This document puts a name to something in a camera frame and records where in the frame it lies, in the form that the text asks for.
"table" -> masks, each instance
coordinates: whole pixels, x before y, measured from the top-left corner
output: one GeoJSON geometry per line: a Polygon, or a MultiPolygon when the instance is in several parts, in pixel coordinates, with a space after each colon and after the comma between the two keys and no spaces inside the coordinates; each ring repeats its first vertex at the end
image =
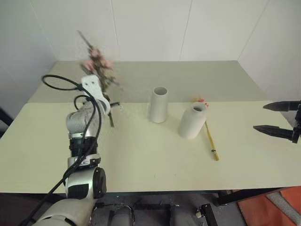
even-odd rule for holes
{"type": "MultiPolygon", "coordinates": [[[[301,185],[301,144],[269,137],[253,125],[291,129],[269,101],[209,102],[207,122],[220,161],[203,128],[193,140],[177,134],[191,103],[169,103],[168,119],[147,119],[147,103],[112,109],[98,141],[109,193],[265,189],[301,185]]],[[[73,103],[27,103],[0,140],[0,192],[46,193],[67,167],[65,117],[73,103]]],[[[64,193],[60,186],[56,193],[64,193]]]]}

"floor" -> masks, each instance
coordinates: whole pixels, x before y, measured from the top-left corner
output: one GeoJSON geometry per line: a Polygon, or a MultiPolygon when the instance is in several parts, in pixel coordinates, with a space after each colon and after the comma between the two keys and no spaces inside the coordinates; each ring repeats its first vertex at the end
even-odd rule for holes
{"type": "MultiPolygon", "coordinates": [[[[143,195],[143,196],[105,196],[99,202],[113,204],[104,208],[98,208],[92,217],[93,226],[107,226],[110,210],[117,210],[124,205],[133,206],[139,204],[179,204],[186,207],[194,216],[198,206],[211,203],[218,226],[245,226],[245,221],[236,204],[215,207],[212,204],[213,194],[168,194],[168,195],[143,195]]],[[[0,225],[17,226],[27,214],[35,207],[37,201],[11,194],[0,194],[0,225]]],[[[50,207],[50,204],[44,204],[35,215],[38,219],[41,214],[50,207]]],[[[169,219],[164,210],[136,210],[136,226],[167,226],[169,219]]],[[[206,226],[204,218],[194,216],[196,226],[206,226]]]]}

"white cylinder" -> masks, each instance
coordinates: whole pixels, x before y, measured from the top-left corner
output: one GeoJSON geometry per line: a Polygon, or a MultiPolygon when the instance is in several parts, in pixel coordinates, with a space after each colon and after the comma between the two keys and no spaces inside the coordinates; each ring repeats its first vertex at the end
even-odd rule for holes
{"type": "Polygon", "coordinates": [[[167,119],[168,90],[157,87],[152,91],[149,108],[149,119],[155,123],[162,123],[167,119]]]}
{"type": "Polygon", "coordinates": [[[204,103],[193,103],[183,114],[179,134],[186,139],[195,138],[206,121],[206,106],[204,103]]]}

